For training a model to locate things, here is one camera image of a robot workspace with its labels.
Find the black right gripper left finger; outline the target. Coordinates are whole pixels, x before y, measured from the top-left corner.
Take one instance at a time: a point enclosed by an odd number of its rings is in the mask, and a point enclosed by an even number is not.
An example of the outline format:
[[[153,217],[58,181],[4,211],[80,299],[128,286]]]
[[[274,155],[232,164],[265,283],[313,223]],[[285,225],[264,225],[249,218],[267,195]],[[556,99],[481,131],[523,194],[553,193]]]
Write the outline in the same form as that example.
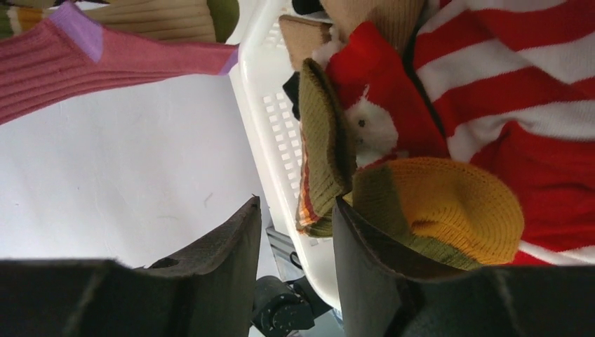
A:
[[[261,202],[251,197],[223,224],[144,271],[170,281],[163,318],[145,314],[136,336],[247,336],[262,234]]]

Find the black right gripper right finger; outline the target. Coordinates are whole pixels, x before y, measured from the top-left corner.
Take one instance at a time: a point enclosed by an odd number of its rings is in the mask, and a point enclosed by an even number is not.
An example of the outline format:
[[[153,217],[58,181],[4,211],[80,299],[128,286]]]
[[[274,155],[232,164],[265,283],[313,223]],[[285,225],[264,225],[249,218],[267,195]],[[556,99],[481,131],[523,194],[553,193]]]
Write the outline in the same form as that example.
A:
[[[333,207],[333,249],[347,336],[400,336],[422,303],[416,284],[462,274],[388,237],[342,197]]]

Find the olive and orange sock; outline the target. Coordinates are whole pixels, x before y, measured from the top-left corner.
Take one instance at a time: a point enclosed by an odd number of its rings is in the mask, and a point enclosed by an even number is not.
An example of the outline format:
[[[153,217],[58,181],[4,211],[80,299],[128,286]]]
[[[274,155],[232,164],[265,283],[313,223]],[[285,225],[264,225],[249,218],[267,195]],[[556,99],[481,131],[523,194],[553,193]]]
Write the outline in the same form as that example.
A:
[[[494,175],[449,159],[383,159],[356,165],[355,136],[323,69],[302,64],[302,168],[296,229],[331,237],[345,201],[394,241],[460,270],[513,261],[525,227],[514,193]]]

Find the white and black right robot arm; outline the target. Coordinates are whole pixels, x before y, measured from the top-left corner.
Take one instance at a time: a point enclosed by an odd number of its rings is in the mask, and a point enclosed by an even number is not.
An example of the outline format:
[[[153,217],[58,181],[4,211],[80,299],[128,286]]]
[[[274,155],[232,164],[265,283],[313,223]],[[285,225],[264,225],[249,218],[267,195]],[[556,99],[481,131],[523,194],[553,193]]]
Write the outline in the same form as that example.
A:
[[[329,311],[302,277],[257,277],[260,201],[188,246],[141,269],[141,300],[125,336],[266,336],[313,327]]]

